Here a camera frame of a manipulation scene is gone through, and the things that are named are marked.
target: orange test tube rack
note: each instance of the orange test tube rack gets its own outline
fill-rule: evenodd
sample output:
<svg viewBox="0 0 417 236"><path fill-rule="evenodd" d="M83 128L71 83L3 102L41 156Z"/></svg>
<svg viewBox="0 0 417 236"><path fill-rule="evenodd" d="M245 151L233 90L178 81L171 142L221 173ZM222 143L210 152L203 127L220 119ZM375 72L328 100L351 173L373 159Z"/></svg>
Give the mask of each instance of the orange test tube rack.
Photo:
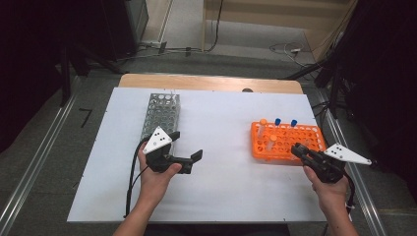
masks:
<svg viewBox="0 0 417 236"><path fill-rule="evenodd" d="M300 165L301 160L291 153L291 147L295 143L300 143L308 149L315 151L325 151L326 144L322 131L317 126L297 125L291 127L290 124L267 123L261 137L258 136L260 122L252 122L251 141L252 156L257 159L283 160L290 161L295 165ZM271 145L270 136L274 136L274 143Z"/></svg>

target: hand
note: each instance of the hand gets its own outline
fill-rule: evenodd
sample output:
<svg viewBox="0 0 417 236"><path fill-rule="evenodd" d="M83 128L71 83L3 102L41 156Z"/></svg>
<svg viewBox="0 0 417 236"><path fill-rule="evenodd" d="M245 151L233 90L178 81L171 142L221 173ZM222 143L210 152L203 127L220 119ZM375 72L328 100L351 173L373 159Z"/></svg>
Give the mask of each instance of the hand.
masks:
<svg viewBox="0 0 417 236"><path fill-rule="evenodd" d="M320 209L328 215L331 210L345 210L346 193L348 180L345 176L335 184L325 184L316 172L309 166L304 166L307 178L313 183L313 190L319 196Z"/></svg>
<svg viewBox="0 0 417 236"><path fill-rule="evenodd" d="M138 159L140 169L143 171L147 167L147 160L144 155L144 148L147 143L143 143L139 148ZM174 163L163 173L156 173L150 169L141 175L141 191L138 202L144 201L156 207L165 195L171 178L182 168L181 164Z"/></svg>

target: person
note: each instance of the person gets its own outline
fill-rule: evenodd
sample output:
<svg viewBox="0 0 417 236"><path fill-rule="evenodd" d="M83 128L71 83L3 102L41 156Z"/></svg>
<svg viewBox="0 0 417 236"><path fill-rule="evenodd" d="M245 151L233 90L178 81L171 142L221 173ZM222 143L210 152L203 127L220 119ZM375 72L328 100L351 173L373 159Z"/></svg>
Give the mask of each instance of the person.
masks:
<svg viewBox="0 0 417 236"><path fill-rule="evenodd" d="M138 154L141 171L147 166L143 153L146 144L142 144ZM181 164L174 163L163 173L144 171L141 175L139 198L113 236L144 235L150 216L165 195L169 181L181 168ZM312 182L313 190L319 197L319 206L328 220L330 235L358 235L345 208L348 188L346 177L343 177L335 184L325 184L320 181L313 169L308 166L303 166L303 168L307 178Z"/></svg>

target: white table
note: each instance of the white table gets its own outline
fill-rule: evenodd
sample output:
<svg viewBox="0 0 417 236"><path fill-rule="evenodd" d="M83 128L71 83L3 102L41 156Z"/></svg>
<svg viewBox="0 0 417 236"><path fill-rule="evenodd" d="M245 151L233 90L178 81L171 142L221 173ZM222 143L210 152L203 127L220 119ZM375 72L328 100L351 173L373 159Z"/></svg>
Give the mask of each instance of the white table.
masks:
<svg viewBox="0 0 417 236"><path fill-rule="evenodd" d="M306 95L116 88L92 148L69 222L123 220L131 161L152 92L181 96L176 156L204 151L191 175L176 175L151 222L324 221L300 166L257 161L250 124L261 118L316 125ZM135 174L138 174L139 163ZM132 195L132 206L140 183Z"/></svg>

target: blue tube cap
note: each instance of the blue tube cap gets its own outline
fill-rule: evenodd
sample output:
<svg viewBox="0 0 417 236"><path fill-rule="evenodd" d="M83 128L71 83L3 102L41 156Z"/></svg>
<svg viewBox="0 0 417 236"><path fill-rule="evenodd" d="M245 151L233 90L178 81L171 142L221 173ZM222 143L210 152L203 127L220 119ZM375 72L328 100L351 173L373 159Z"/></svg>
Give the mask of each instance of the blue tube cap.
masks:
<svg viewBox="0 0 417 236"><path fill-rule="evenodd" d="M296 126L297 125L297 121L296 120L292 120L291 121L291 127L294 127L294 126Z"/></svg>

